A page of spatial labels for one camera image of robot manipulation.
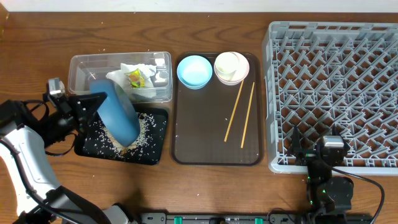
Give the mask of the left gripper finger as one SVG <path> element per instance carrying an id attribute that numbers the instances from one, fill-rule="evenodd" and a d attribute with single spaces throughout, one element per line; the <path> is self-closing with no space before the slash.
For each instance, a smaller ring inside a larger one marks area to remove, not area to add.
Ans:
<path id="1" fill-rule="evenodd" d="M 81 137 L 86 137 L 89 130 L 90 124 L 93 122 L 95 116 L 83 116 L 78 119 L 78 135 Z"/>
<path id="2" fill-rule="evenodd" d="M 105 92 L 70 96 L 69 103 L 77 113 L 95 113 L 107 98 Z"/>

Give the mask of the dark blue plate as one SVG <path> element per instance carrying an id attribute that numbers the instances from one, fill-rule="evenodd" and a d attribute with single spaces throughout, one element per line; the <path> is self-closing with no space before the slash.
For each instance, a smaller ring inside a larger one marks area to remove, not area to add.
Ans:
<path id="1" fill-rule="evenodd" d="M 124 147 L 130 146 L 141 131 L 139 118 L 128 95 L 119 84 L 110 79 L 94 80 L 91 93 L 105 93 L 106 98 L 98 114 L 115 140 Z"/>

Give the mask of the green snack wrapper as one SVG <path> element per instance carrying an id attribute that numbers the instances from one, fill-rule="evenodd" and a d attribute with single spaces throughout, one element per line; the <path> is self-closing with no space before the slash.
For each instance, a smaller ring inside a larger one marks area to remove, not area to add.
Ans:
<path id="1" fill-rule="evenodd" d="M 141 71 L 137 68 L 132 72 L 126 73 L 131 88 L 145 87 L 145 79 L 141 74 Z"/>

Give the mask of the pile of white rice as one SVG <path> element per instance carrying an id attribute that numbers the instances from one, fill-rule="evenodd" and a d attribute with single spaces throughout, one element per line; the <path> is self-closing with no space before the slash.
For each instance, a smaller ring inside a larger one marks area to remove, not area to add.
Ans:
<path id="1" fill-rule="evenodd" d="M 137 113 L 140 123 L 139 137 L 128 147 L 124 147 L 112 137 L 102 120 L 97 116 L 90 124 L 91 133 L 85 140 L 83 153 L 94 157 L 102 157 L 106 159 L 121 159 L 127 161 L 130 159 L 141 160 L 144 156 L 151 156 L 155 153 L 154 128 L 155 115 L 148 113 Z"/>

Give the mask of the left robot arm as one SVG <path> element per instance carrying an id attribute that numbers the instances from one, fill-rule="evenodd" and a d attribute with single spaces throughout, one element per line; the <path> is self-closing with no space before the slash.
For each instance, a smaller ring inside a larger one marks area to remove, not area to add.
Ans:
<path id="1" fill-rule="evenodd" d="M 106 99 L 104 93 L 83 96 L 44 94 L 43 100 L 7 100 L 1 104 L 1 158 L 17 195 L 17 223 L 134 223 L 121 204 L 102 210 L 62 186 L 49 164 L 46 147 L 72 134 L 74 146 L 86 138 L 88 120 Z M 54 113 L 37 119 L 28 105 L 54 105 Z"/>

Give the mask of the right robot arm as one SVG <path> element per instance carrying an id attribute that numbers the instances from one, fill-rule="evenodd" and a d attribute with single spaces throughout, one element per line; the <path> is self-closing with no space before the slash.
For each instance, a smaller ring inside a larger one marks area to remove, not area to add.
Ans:
<path id="1" fill-rule="evenodd" d="M 288 154 L 295 156 L 295 165 L 307 168 L 307 199 L 311 210 L 302 218 L 304 223 L 347 223 L 354 183 L 348 177 L 334 176 L 332 168 L 343 162 L 348 144 L 333 130 L 322 136 L 313 148 L 304 148 L 298 127 L 293 128 Z"/>

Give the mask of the white napkin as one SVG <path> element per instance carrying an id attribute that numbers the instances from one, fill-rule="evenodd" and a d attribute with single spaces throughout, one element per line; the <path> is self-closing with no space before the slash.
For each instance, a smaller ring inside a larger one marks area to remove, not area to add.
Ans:
<path id="1" fill-rule="evenodd" d="M 132 72 L 137 68 L 141 71 L 141 74 L 145 79 L 145 87 L 131 88 L 126 73 Z M 116 82 L 128 94 L 135 94 L 146 98 L 153 98 L 156 95 L 156 91 L 154 90 L 154 84 L 150 78 L 153 77 L 155 73 L 155 65 L 146 65 L 143 63 L 130 65 L 121 63 L 121 68 L 113 72 L 108 72 L 106 74 L 106 78 Z"/>

